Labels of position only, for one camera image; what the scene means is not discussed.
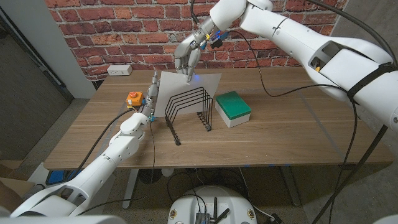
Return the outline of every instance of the brick wall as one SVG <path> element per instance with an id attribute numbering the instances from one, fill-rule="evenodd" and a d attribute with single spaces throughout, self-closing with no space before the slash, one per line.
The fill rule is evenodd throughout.
<path id="1" fill-rule="evenodd" d="M 83 73 L 102 80 L 111 64 L 131 64 L 133 69 L 174 69 L 174 50 L 196 29 L 188 0 L 44 0 L 65 36 Z M 209 15 L 218 0 L 196 0 L 199 19 Z M 324 0 L 342 9 L 347 0 Z M 274 12 L 325 35 L 335 25 L 336 14 L 304 0 L 274 0 Z M 250 40 L 264 67 L 296 66 L 272 42 L 239 28 Z M 231 33 L 219 49 L 203 51 L 197 68 L 251 68 L 256 62 L 245 41 Z"/>

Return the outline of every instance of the wire rack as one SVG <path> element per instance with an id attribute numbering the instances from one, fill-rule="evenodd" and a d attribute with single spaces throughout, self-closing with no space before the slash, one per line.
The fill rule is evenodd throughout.
<path id="1" fill-rule="evenodd" d="M 190 91 L 186 91 L 170 97 L 167 103 L 165 113 L 166 124 L 170 128 L 174 142 L 176 145 L 181 145 L 177 133 L 174 130 L 173 124 L 178 112 L 189 106 L 202 104 L 202 111 L 197 112 L 197 115 L 205 126 L 206 131 L 211 131 L 211 119 L 213 117 L 213 99 L 208 92 L 203 88 L 199 87 Z"/>

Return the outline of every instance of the white paper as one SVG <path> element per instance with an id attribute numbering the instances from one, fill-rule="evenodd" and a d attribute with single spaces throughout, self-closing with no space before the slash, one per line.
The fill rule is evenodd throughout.
<path id="1" fill-rule="evenodd" d="M 162 76 L 160 77 L 159 94 L 155 108 L 155 117 L 159 118 L 165 116 L 165 109 L 170 97 L 189 90 L 203 87 L 210 97 L 213 98 L 220 79 L 221 74 L 193 75 L 192 80 L 187 83 L 187 75 L 172 72 L 162 72 Z M 202 111 L 202 109 L 203 105 L 201 103 L 197 103 L 179 110 L 178 114 L 196 113 Z"/>

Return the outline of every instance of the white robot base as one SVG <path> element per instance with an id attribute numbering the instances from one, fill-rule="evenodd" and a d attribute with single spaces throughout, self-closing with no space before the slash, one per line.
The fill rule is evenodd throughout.
<path id="1" fill-rule="evenodd" d="M 257 223 L 252 205 L 237 192 L 217 185 L 197 187 L 195 192 L 205 204 L 193 190 L 188 191 L 173 203 L 168 224 Z"/>

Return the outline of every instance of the wall outlet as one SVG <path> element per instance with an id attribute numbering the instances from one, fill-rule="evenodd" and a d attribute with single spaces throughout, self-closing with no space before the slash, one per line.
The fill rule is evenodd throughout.
<path id="1" fill-rule="evenodd" d="M 131 65 L 111 65 L 107 71 L 109 75 L 130 75 L 132 68 Z"/>

